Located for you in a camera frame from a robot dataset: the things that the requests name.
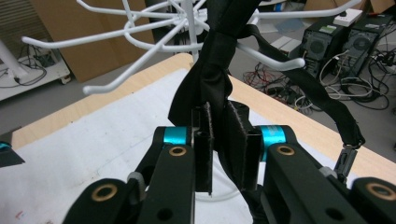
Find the white paper sheet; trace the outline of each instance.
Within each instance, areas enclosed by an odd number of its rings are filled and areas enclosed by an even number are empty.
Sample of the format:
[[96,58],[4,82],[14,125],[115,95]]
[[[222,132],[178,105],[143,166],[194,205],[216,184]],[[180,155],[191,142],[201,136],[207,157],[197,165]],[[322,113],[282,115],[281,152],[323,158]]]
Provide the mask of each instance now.
[[[62,223],[71,204],[92,182],[126,181],[167,115],[186,70],[179,70],[18,150],[25,164],[0,169],[0,223]],[[270,122],[253,111],[252,124]],[[302,143],[322,164],[334,162]],[[215,161],[214,197],[235,191]],[[195,223],[251,223],[240,195],[225,202],[196,202]]]

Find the white hanger rack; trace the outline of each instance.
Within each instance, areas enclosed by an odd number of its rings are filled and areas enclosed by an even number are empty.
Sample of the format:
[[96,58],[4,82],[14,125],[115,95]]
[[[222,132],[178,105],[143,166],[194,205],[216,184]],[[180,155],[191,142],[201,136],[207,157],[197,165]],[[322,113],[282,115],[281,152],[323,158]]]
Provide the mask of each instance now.
[[[99,35],[84,36],[75,39],[69,39],[58,42],[43,42],[35,40],[30,37],[24,36],[22,41],[26,44],[35,45],[45,49],[60,49],[67,48],[71,46],[86,44],[98,40],[109,39],[117,36],[124,35],[125,38],[133,45],[141,48],[147,49],[148,51],[142,55],[138,60],[136,60],[128,69],[126,69],[122,74],[120,74],[115,80],[108,83],[105,86],[86,86],[83,91],[85,94],[96,94],[96,93],[106,93],[115,90],[119,85],[121,85],[128,77],[133,75],[143,64],[145,64],[155,53],[157,52],[183,52],[191,51],[194,61],[198,59],[198,50],[202,48],[202,43],[197,43],[196,36],[203,30],[209,30],[209,25],[205,23],[207,21],[207,10],[201,8],[206,0],[167,0],[151,7],[147,7],[142,11],[132,11],[129,7],[128,0],[122,0],[124,5],[124,10],[121,9],[111,9],[111,8],[101,8],[101,7],[91,7],[87,5],[83,0],[77,0],[77,2],[89,11],[97,13],[106,13],[113,15],[126,16],[128,21],[125,23],[123,29],[118,31],[112,31],[108,33],[102,33]],[[250,20],[250,23],[256,24],[259,19],[288,19],[288,18],[314,18],[314,17],[327,17],[344,12],[350,7],[357,5],[361,0],[351,0],[340,7],[329,9],[329,10],[314,10],[314,11],[295,11],[295,12],[265,12],[260,13],[256,10]],[[156,10],[163,7],[174,7],[177,13],[164,13],[155,12]],[[139,18],[155,18],[161,19],[160,21],[152,22],[149,24],[136,26],[134,24]],[[168,25],[175,25],[175,27],[166,34],[160,41],[155,45],[139,41],[131,36],[131,34],[147,31],[151,29],[156,29]],[[183,46],[170,46],[165,45],[169,40],[171,40],[181,29],[187,28],[190,35],[190,44]],[[287,62],[275,61],[263,54],[260,54],[257,50],[237,44],[237,47],[244,51],[247,55],[258,60],[259,62],[268,65],[269,67],[278,71],[287,71],[290,69],[300,68],[304,66],[304,60],[301,58],[293,59]]]

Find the floor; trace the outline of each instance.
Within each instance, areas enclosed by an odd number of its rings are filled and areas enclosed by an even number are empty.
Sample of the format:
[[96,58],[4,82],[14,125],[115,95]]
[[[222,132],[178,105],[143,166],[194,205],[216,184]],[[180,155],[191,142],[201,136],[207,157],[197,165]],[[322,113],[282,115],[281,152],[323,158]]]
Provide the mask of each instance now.
[[[303,34],[304,28],[301,28],[283,35],[298,39]],[[277,32],[262,35],[269,42],[281,36]],[[389,38],[389,42],[394,43],[395,40],[396,35],[393,34]],[[241,40],[240,42],[252,48],[257,48],[254,40],[251,38]],[[170,53],[158,53],[142,69],[170,56],[172,56]],[[242,75],[247,71],[252,71],[257,63],[257,61],[249,58],[244,52],[237,50],[230,65],[230,72],[234,77],[242,79]],[[48,114],[83,99],[86,97],[82,92],[83,86],[107,84],[120,74],[122,70],[126,69],[126,67],[124,66],[85,83],[78,83],[74,78],[66,85],[62,85],[56,81],[51,82],[0,102],[0,134],[44,118]],[[392,76],[388,79],[387,84],[393,91],[388,95],[389,108],[385,110],[366,109],[352,102],[346,102],[346,105],[359,123],[361,131],[366,138],[367,142],[365,146],[394,162],[396,162],[396,151],[394,149],[396,143],[396,116],[392,108],[396,107],[396,93],[394,92],[396,90],[395,78],[396,76]],[[333,121],[326,114],[314,112],[308,115],[308,117],[336,131]]]

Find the black cloth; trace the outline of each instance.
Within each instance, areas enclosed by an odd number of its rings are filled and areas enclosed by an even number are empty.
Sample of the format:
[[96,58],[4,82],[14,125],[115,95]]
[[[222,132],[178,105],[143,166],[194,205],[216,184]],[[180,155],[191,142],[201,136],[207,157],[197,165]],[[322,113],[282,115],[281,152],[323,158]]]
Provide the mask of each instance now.
[[[207,1],[210,31],[198,61],[181,82],[171,104],[168,118],[174,125],[190,126],[191,110],[209,102],[212,108],[212,125],[216,141],[220,144],[221,141],[227,141],[227,139],[221,139],[221,127],[224,125],[222,114],[228,96],[233,90],[227,70],[235,54],[238,37],[245,38],[254,35],[259,42],[261,53],[281,62],[288,60],[260,36],[257,27],[246,26],[259,3],[260,0]],[[304,69],[293,69],[283,73],[304,91],[314,105],[320,107],[335,120],[346,145],[359,146],[364,143],[360,129],[347,107],[331,99],[324,88]],[[219,158],[224,171],[233,180],[233,175],[227,168],[221,151]],[[254,223],[268,223],[262,208],[261,189],[262,187],[258,186],[255,191],[241,191]]]

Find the black strap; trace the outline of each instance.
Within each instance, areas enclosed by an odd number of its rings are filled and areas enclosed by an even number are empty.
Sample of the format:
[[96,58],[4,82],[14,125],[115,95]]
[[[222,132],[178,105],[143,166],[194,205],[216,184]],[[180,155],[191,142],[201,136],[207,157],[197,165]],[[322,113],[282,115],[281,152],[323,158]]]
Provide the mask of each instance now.
[[216,135],[225,102],[233,90],[227,70],[235,54],[236,37],[259,3],[260,0],[207,2],[211,29],[198,61],[177,89],[168,116],[173,124],[189,126],[191,109],[209,102]]
[[[280,62],[286,62],[289,58],[269,44],[260,34],[255,25],[247,25],[240,33],[240,38],[254,36],[259,43],[259,52]],[[326,112],[337,125],[338,131],[345,145],[359,148],[365,143],[361,130],[350,114],[347,107],[341,102],[330,98],[324,87],[303,68],[292,69],[282,72],[292,83],[296,84],[305,93],[312,104]]]

